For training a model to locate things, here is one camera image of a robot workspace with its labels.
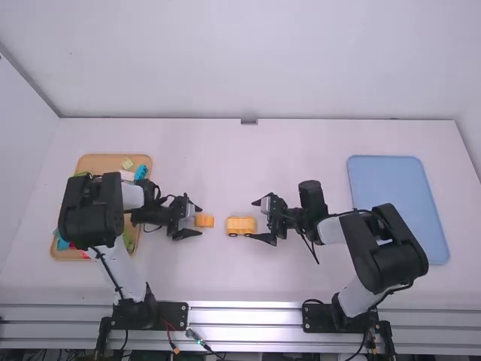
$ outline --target wire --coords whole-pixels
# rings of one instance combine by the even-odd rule
[[[316,263],[320,264],[319,259],[317,258],[316,250],[314,249],[314,241],[311,241],[310,242],[311,246],[309,246],[306,238],[304,237],[304,235],[306,234],[306,231],[302,227],[299,226],[299,221],[296,220],[294,217],[290,217],[286,214],[281,214],[281,217],[284,217],[284,218],[286,218],[288,220],[291,220],[291,221],[296,223],[297,228],[295,229],[295,231],[301,236],[301,238],[304,241],[304,243],[306,244],[306,247],[309,250],[310,254],[312,254],[314,259],[316,260]]]
[[[361,353],[362,349],[364,348],[364,343],[366,342],[367,334],[368,334],[367,331],[364,332],[364,335],[362,336],[361,346],[359,346],[359,349],[353,355],[346,358],[344,361],[351,361],[351,359],[353,359],[354,357],[358,356]]]
[[[166,319],[163,319],[161,317],[159,317],[162,321],[164,321],[165,325],[167,326],[170,326],[171,329],[173,329],[174,331],[178,331],[178,329],[176,329],[174,326],[172,326],[172,323],[169,323]]]
[[[317,255],[316,255],[316,251],[314,250],[314,242],[311,241],[313,246],[312,246],[312,248],[309,247],[309,244],[307,243],[307,240],[306,240],[306,238],[304,237],[304,234],[303,234],[302,232],[298,232],[298,233],[299,233],[299,235],[301,236],[301,238],[302,238],[302,240],[304,241],[304,243],[306,244],[306,247],[307,247],[307,249],[309,250],[310,254],[312,254],[313,257],[314,257],[314,259],[316,260],[316,263],[319,264],[319,260],[318,260]]]
[[[152,233],[152,232],[158,231],[158,230],[161,229],[161,228],[162,228],[162,226],[158,226],[158,227],[155,228],[155,229],[152,229],[152,230],[150,230],[150,231],[147,231],[147,230],[145,229],[145,223],[144,223],[144,233]]]
[[[102,262],[102,265],[105,268],[105,271],[107,271],[108,277],[112,281],[113,285],[115,286],[115,292],[118,292],[120,295],[120,299],[125,300],[122,292],[122,287],[119,286],[117,281],[115,280],[115,277],[112,275],[112,272],[110,271],[110,268],[108,267],[107,263],[105,262],[104,254],[101,253],[96,247],[91,247],[95,253],[97,253],[97,256],[95,258],[100,259],[100,262]]]
[[[122,287],[119,286],[119,284],[117,283],[115,277],[113,276],[112,274],[112,271],[110,270],[110,268],[108,267],[108,264],[105,262],[105,258],[104,258],[104,254],[101,253],[96,247],[92,247],[92,249],[95,251],[95,253],[97,253],[97,256],[95,258],[97,259],[100,259],[100,262],[102,263],[102,265],[104,266],[105,268],[105,271],[107,272],[108,274],[108,277],[112,280],[112,283],[113,285],[115,286],[115,292],[118,292],[119,293],[119,296],[120,296],[120,299],[122,301],[125,300],[125,297],[123,295],[123,292],[122,292]],[[126,339],[124,340],[123,342],[123,345],[122,347],[120,348],[120,350],[123,350],[124,347],[127,345],[127,341],[129,340],[129,331],[126,329]]]
[[[324,305],[324,302],[319,301],[318,299],[306,299],[304,302],[302,302],[302,307],[304,307],[308,303],[319,303],[320,305]]]
[[[394,293],[396,293],[398,291],[407,290],[407,289],[411,288],[413,286],[413,284],[414,284],[414,281],[411,281],[406,286],[394,288],[393,290],[387,291],[386,293],[384,293],[383,297],[381,297],[379,301],[377,301],[374,305],[369,307],[368,311],[372,310],[372,309],[375,309],[379,305],[379,303],[381,303],[382,301],[384,301],[386,299],[387,296],[393,295]]]
[[[126,339],[124,340],[123,342],[123,345],[122,347],[120,348],[120,350],[123,350],[124,348],[126,348],[126,345],[127,345],[127,341],[129,340],[129,331],[126,329]]]

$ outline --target white table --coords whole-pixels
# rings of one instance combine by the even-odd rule
[[[58,262],[49,252],[65,182],[85,153],[146,153],[151,179],[166,194],[187,192],[216,217],[199,238],[142,234],[134,261],[157,299],[195,306],[189,322],[219,351],[307,352],[354,351],[361,340],[304,334],[297,309],[307,298],[328,302],[347,285],[355,273],[347,248],[317,247],[317,265],[295,233],[271,247],[229,238],[224,220],[255,215],[262,231],[265,218],[250,202],[273,191],[297,206],[297,185],[306,179],[321,181],[331,212],[345,211],[352,207],[349,156],[417,156],[451,259],[387,299],[381,314],[400,353],[481,354],[481,186],[455,123],[445,120],[63,120],[0,274],[0,316],[11,321],[0,347],[93,348],[98,321],[110,313],[100,268]],[[119,347],[123,332],[111,336]],[[175,336],[181,349],[196,348]],[[131,332],[128,348],[167,350],[165,339],[164,332]]]

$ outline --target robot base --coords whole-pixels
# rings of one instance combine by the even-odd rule
[[[371,310],[351,319],[334,321],[331,304],[306,304],[302,308],[302,329],[306,333],[365,333],[369,326],[379,323],[377,310]]]
[[[153,331],[185,331],[187,329],[187,315],[189,305],[185,302],[160,302],[157,301],[157,319],[149,327]],[[145,329],[145,327],[128,322],[122,317],[117,317],[116,312],[110,318],[110,329]]]

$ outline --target blue plastic tray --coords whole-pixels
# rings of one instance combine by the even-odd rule
[[[371,209],[392,203],[432,265],[449,259],[449,248],[421,161],[413,156],[351,156],[347,160],[352,201]]]

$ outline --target cable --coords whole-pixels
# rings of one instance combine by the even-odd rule
[[[165,330],[167,331],[168,344],[171,346],[172,352],[174,352],[176,355],[178,355],[179,352],[180,352],[180,350],[179,350],[179,348],[175,345],[175,343],[172,342],[171,332],[170,332],[170,330],[168,329],[168,328],[170,327],[170,323],[167,322],[166,320],[164,320],[164,323],[165,323]]]
[[[124,348],[126,348],[128,340],[129,340],[129,331],[126,329],[126,339],[124,340],[123,345],[119,350],[123,350]]]
[[[145,223],[144,223],[144,233],[152,233],[152,232],[158,231],[158,230],[161,229],[161,228],[162,228],[162,226],[158,226],[157,228],[152,229],[151,231],[147,231],[147,230],[145,229]]]
[[[306,299],[304,302],[302,302],[302,308],[308,303],[318,303],[320,305],[324,305],[323,301],[319,301],[318,299]]]
[[[107,274],[108,274],[108,277],[110,278],[110,280],[112,281],[113,285],[115,286],[115,292],[118,292],[119,295],[120,295],[120,299],[122,300],[125,300],[124,296],[123,296],[123,292],[122,292],[122,287],[119,286],[119,284],[117,283],[117,281],[115,280],[115,277],[112,275],[112,272],[110,271],[110,268],[108,268],[108,265],[107,263],[105,262],[105,258],[104,258],[104,254],[101,253],[97,248],[95,247],[91,247],[95,253],[97,253],[97,256],[95,257],[96,259],[100,259],[100,262],[102,262],[102,265],[104,266],[105,268],[105,271],[107,271]]]
[[[351,359],[353,359],[354,357],[358,356],[361,353],[362,349],[364,348],[364,343],[366,342],[367,333],[368,331],[364,332],[364,335],[362,336],[361,346],[359,346],[359,349],[353,355],[346,358],[344,361],[351,361]]]
[[[97,253],[97,256],[95,256],[95,258],[97,259],[100,259],[100,262],[102,263],[102,265],[104,266],[105,268],[105,271],[107,272],[108,274],[108,277],[110,278],[110,280],[112,281],[113,285],[115,286],[115,292],[118,292],[119,293],[119,296],[120,296],[120,299],[122,301],[125,301],[125,297],[123,295],[123,292],[122,292],[122,287],[119,286],[119,284],[117,283],[115,277],[113,276],[112,274],[112,271],[110,270],[110,268],[108,267],[108,264],[105,262],[105,258],[104,258],[104,254],[101,253],[96,247],[91,247],[95,253]],[[120,350],[123,350],[124,347],[127,345],[127,341],[129,340],[129,331],[126,329],[126,339],[125,341],[123,342],[123,346],[120,348]]]
[[[369,307],[368,311],[369,311],[369,310],[372,310],[372,309],[375,309],[375,308],[379,305],[379,303],[381,303],[382,301],[384,301],[384,300],[386,299],[387,296],[393,295],[393,294],[396,293],[397,291],[407,290],[407,289],[411,288],[411,287],[413,286],[413,284],[414,284],[414,281],[411,281],[411,282],[409,282],[409,284],[406,285],[406,286],[394,288],[393,290],[387,291],[386,293],[384,293],[383,297],[381,297],[379,301],[377,301],[374,305],[372,305],[372,306]]]
[[[296,224],[296,228],[295,228],[295,231],[301,236],[302,240],[304,241],[304,243],[306,244],[306,247],[307,249],[309,250],[310,254],[313,255],[314,259],[316,260],[316,263],[317,264],[320,264],[319,263],[319,259],[317,258],[317,254],[316,254],[316,250],[314,249],[314,241],[311,241],[310,244],[311,246],[309,246],[309,244],[307,243],[307,240],[306,238],[304,237],[304,235],[306,234],[306,231],[301,227],[299,226],[300,222],[299,220],[296,220],[294,217],[290,217],[286,214],[281,214],[281,217],[284,217],[288,220],[291,220],[292,222],[295,222]]]
[[[317,259],[316,251],[314,250],[314,242],[311,241],[313,247],[312,247],[312,248],[309,247],[309,244],[307,243],[307,240],[306,240],[306,238],[304,237],[304,234],[303,234],[302,232],[298,232],[298,233],[299,233],[299,235],[301,236],[301,238],[302,238],[302,240],[304,241],[304,243],[306,244],[306,247],[307,247],[307,249],[310,251],[310,254],[312,254],[313,257],[314,257],[314,259],[316,260],[316,263],[319,264],[319,260]]]

